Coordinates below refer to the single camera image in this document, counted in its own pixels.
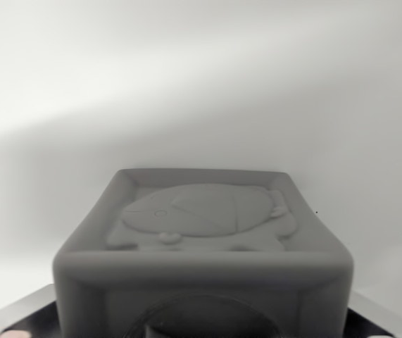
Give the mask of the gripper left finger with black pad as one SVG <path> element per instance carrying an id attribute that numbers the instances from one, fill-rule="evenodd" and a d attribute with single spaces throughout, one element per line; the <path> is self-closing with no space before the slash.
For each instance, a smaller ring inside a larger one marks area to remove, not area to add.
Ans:
<path id="1" fill-rule="evenodd" d="M 38 289 L 1 310 L 0 337 L 60 337 L 53 284 Z"/>

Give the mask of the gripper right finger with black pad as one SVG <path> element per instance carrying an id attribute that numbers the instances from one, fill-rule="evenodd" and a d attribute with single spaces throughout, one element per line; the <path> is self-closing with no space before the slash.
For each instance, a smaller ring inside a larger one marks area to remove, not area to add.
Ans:
<path id="1" fill-rule="evenodd" d="M 402 318 L 369 298 L 351 292 L 343 337 L 396 337 L 402 333 Z"/>

